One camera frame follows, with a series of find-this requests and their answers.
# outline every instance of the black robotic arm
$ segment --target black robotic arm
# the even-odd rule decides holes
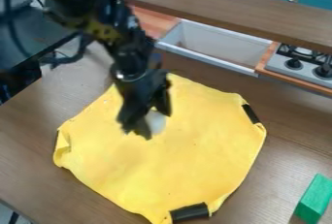
[[[151,138],[145,116],[152,107],[171,115],[167,72],[151,56],[154,39],[142,30],[124,0],[51,0],[46,12],[68,28],[92,35],[115,63],[111,76],[123,97],[117,121],[125,133]]]

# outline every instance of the yellow towel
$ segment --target yellow towel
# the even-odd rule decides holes
[[[266,136],[240,95],[169,78],[173,115],[160,135],[150,141],[124,135],[116,123],[122,100],[111,87],[59,128],[53,155],[58,167],[153,224],[204,207],[208,215],[217,211],[245,179]]]

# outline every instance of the wooden table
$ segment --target wooden table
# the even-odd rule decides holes
[[[138,7],[332,53],[332,12],[282,0],[128,0]]]
[[[110,63],[94,52],[59,67],[0,108],[0,199],[36,223],[148,223],[52,163],[56,128],[110,85]],[[285,224],[313,176],[332,177],[330,99],[171,54],[165,56],[165,67],[241,93],[269,132],[242,186],[210,221],[190,223]],[[321,223],[332,223],[331,208]]]

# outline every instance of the green cube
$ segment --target green cube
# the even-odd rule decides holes
[[[316,224],[332,198],[332,180],[317,174],[309,185],[294,214],[307,224]]]

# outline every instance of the toy stove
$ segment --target toy stove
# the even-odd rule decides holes
[[[332,88],[332,55],[281,44],[266,70]]]

